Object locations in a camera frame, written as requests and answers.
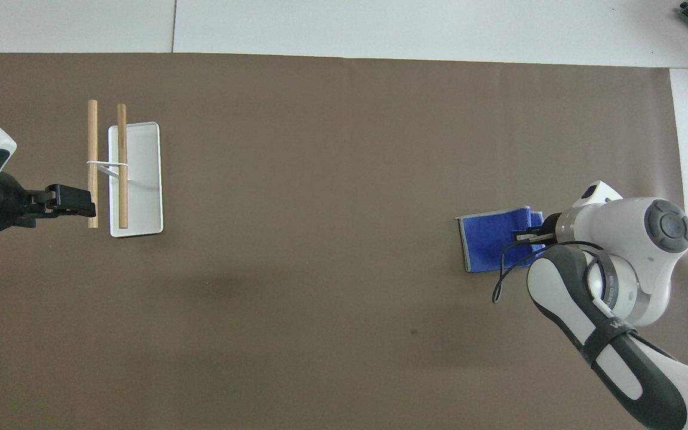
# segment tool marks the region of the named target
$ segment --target blue cloth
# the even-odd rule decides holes
[[[487,272],[500,267],[500,251],[514,242],[513,231],[523,231],[543,224],[543,212],[532,212],[529,206],[497,212],[475,213],[456,218],[461,228],[463,256],[467,272]],[[519,245],[506,251],[505,269],[543,245]],[[519,267],[530,266],[535,257]]]

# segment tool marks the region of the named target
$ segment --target white plastic tray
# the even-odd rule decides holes
[[[118,162],[117,125],[107,130],[109,161]],[[109,176],[110,235],[113,237],[158,234],[164,231],[164,202],[161,193],[161,135],[158,123],[126,125],[128,164],[129,228],[118,228],[118,179]]]

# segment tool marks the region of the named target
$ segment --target brown paper sheet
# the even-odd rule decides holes
[[[668,70],[0,54],[5,171],[85,187],[115,103],[161,126],[164,232],[0,234],[1,428],[641,428],[454,217],[603,179],[683,204]],[[688,364],[688,256],[642,329]]]

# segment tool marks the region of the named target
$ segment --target wooden stick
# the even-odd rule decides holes
[[[87,160],[97,161],[97,100],[90,100],[87,103]],[[87,164],[87,185],[90,189],[92,202],[95,204],[95,217],[88,218],[88,225],[90,229],[96,229],[99,226],[99,204],[97,201],[97,164]]]
[[[118,103],[118,162],[126,163],[126,105]],[[128,166],[118,166],[118,228],[129,228]]]

